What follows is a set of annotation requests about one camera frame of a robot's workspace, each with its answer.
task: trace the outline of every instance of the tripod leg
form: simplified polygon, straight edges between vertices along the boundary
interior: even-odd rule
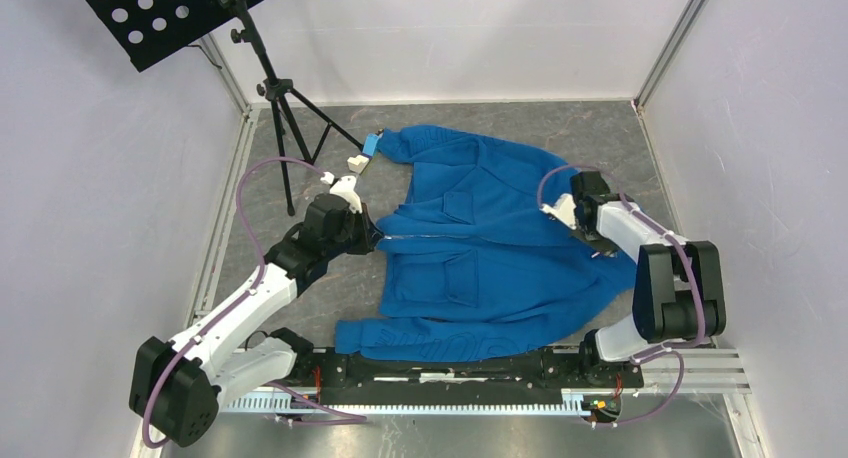
[[[313,112],[313,113],[315,113],[316,115],[320,116],[320,117],[321,117],[321,119],[322,119],[322,120],[324,120],[325,122],[327,122],[327,124],[328,124],[328,125],[330,125],[330,126],[332,126],[333,128],[335,128],[335,129],[336,129],[336,131],[338,131],[339,133],[341,133],[341,134],[342,134],[342,136],[344,136],[345,138],[347,138],[347,141],[349,141],[349,142],[353,143],[353,145],[354,145],[354,146],[356,146],[357,148],[359,148],[359,151],[362,151],[362,147],[363,147],[362,143],[360,143],[359,141],[357,141],[357,139],[356,139],[356,138],[352,137],[352,136],[350,135],[350,133],[348,133],[348,132],[347,132],[344,128],[342,128],[341,126],[339,126],[339,124],[338,124],[338,123],[336,123],[335,121],[333,121],[332,119],[330,119],[330,117],[329,117],[329,116],[325,115],[325,114],[324,114],[324,112],[323,112],[323,111],[321,111],[321,109],[320,109],[320,108],[318,108],[318,107],[317,107],[317,106],[315,106],[315,105],[314,105],[311,101],[309,101],[308,99],[306,99],[306,97],[305,97],[305,96],[301,95],[299,91],[297,91],[297,90],[295,90],[294,88],[292,88],[292,89],[290,89],[290,90],[289,90],[289,92],[290,92],[292,95],[294,95],[294,97],[295,97],[295,98],[297,98],[298,100],[300,100],[300,102],[301,102],[301,103],[303,103],[304,105],[306,105],[306,107],[307,107],[307,108],[309,108],[310,110],[312,110],[312,112]]]
[[[280,156],[286,156],[286,148],[285,145],[283,145],[283,119],[280,117],[280,109],[274,101],[271,102],[271,115],[274,117],[274,131],[277,135],[277,149],[280,151]],[[288,209],[286,211],[289,216],[294,216],[294,204],[292,204],[291,198],[291,183],[289,183],[289,168],[285,161],[280,162],[280,166],[283,169],[283,185],[286,188],[286,204],[288,205]]]
[[[303,135],[300,133],[300,128],[297,126],[297,121],[294,119],[291,108],[289,108],[289,102],[286,101],[285,94],[280,95],[279,105],[283,109],[283,114],[286,115],[286,121],[289,122],[289,128],[292,130],[292,135],[294,135],[294,141],[303,154],[303,160],[310,165],[314,164],[315,160],[309,156],[309,148],[306,147],[306,142],[303,141]]]

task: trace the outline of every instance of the gray marbled surface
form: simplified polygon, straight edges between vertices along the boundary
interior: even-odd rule
[[[591,163],[616,175],[629,195],[660,223],[670,226],[671,214],[663,195],[657,170],[635,113],[626,102],[536,102],[445,105],[397,105],[329,107],[325,112],[358,139],[380,128],[399,129],[414,124],[435,124],[474,133],[536,145],[562,156],[566,161]],[[304,137],[315,148],[323,122],[308,110],[294,110]],[[285,137],[288,154],[300,157],[290,134]],[[357,153],[335,131],[316,163],[341,175],[347,158]],[[250,151],[250,163],[277,155],[270,110],[263,111]],[[317,177],[298,166],[290,166],[292,193],[297,214],[286,214],[280,167],[269,165],[259,171],[243,197],[245,212],[260,243],[268,247],[295,223],[317,193],[326,190]],[[357,191],[368,203],[372,218],[392,213],[406,196],[411,174],[408,165],[397,165],[378,155],[362,176]],[[215,302],[223,301],[255,267],[247,234],[240,223],[233,225],[227,245]],[[288,327],[318,346],[331,345],[338,320],[378,316],[377,306],[386,272],[385,256],[341,256],[330,264],[327,275],[297,301],[272,316],[261,329]],[[563,342],[577,343],[586,330],[605,326],[630,312],[629,293],[619,296],[585,330]]]

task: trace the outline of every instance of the tripod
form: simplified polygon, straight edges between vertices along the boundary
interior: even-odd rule
[[[283,145],[283,135],[285,135],[286,131],[283,129],[283,120],[282,115],[285,116],[286,122],[291,129],[292,135],[294,135],[294,141],[297,143],[297,147],[300,149],[300,153],[303,155],[304,161],[309,164],[315,164],[315,160],[318,159],[318,154],[321,152],[321,148],[324,146],[324,141],[327,139],[327,136],[330,133],[331,129],[335,129],[338,131],[343,137],[345,137],[349,142],[351,142],[354,146],[356,146],[360,151],[362,150],[362,143],[356,140],[353,136],[350,135],[344,128],[339,126],[338,123],[333,121],[329,116],[327,116],[320,108],[315,106],[311,101],[309,101],[302,93],[297,91],[294,88],[294,83],[289,79],[280,79],[277,77],[276,72],[274,72],[274,67],[271,65],[271,60],[268,59],[268,53],[265,50],[265,44],[262,42],[262,37],[259,36],[259,31],[256,29],[256,24],[253,22],[253,18],[250,16],[250,11],[248,9],[247,0],[218,0],[224,8],[231,8],[233,14],[242,22],[244,29],[242,31],[238,31],[233,29],[230,32],[230,38],[232,38],[233,43],[250,43],[253,46],[253,51],[256,53],[256,56],[259,58],[259,63],[262,65],[262,69],[265,71],[265,80],[262,84],[256,85],[256,91],[260,96],[264,96],[271,103],[271,115],[274,119],[274,132],[277,135],[277,148],[279,149],[280,156],[286,155],[285,146]],[[294,114],[291,111],[291,107],[289,106],[288,100],[286,99],[286,95],[291,94],[295,98],[298,99],[301,103],[303,103],[307,108],[309,108],[313,113],[318,115],[324,123],[326,123],[326,127],[324,128],[324,133],[321,135],[321,140],[318,141],[318,146],[315,148],[315,151],[310,155],[309,149],[306,147],[306,142],[303,140],[303,134],[300,132],[300,128],[297,126],[297,121],[294,118]],[[280,166],[283,171],[283,183],[286,189],[286,203],[288,205],[287,211],[289,216],[294,216],[295,209],[292,204],[292,196],[291,196],[291,184],[289,183],[289,170],[286,162],[280,162]]]

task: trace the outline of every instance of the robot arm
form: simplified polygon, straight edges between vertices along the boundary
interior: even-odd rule
[[[329,193],[315,197],[304,221],[293,226],[265,255],[265,274],[253,287],[259,268],[209,315],[167,342],[152,337],[138,350],[130,408],[143,416],[154,384],[166,365],[189,340],[195,345],[165,381],[153,407],[151,423],[180,446],[197,441],[209,429],[218,410],[272,380],[286,377],[297,357],[292,347],[274,336],[244,353],[235,353],[273,313],[294,301],[324,276],[330,260],[341,254],[364,255],[382,237],[345,176]],[[250,295],[221,317],[245,291]],[[204,337],[198,332],[217,321]]]
[[[705,336],[724,331],[724,293],[715,245],[690,241],[656,225],[638,205],[629,199],[624,203],[612,193],[599,172],[576,174],[571,188],[572,194],[562,195],[554,206],[544,205],[542,211],[599,253],[621,251],[636,263],[632,313],[587,335],[584,347],[591,361],[628,361],[659,343],[694,338],[698,330],[695,286],[703,305]],[[690,261],[695,283],[688,282],[672,240]]]

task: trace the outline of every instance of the small blue object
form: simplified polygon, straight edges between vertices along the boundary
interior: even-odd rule
[[[429,125],[385,130],[378,148],[413,165],[406,201],[377,222],[387,318],[339,321],[336,351],[428,362],[523,353],[580,330],[633,286],[626,255],[592,258],[539,210],[536,188],[565,164],[558,156]],[[570,192],[575,173],[553,176],[544,201]]]
[[[368,158],[372,158],[375,154],[377,154],[377,142],[380,141],[380,137],[374,133],[369,134],[365,137],[365,146],[362,147],[362,154],[367,156]]]

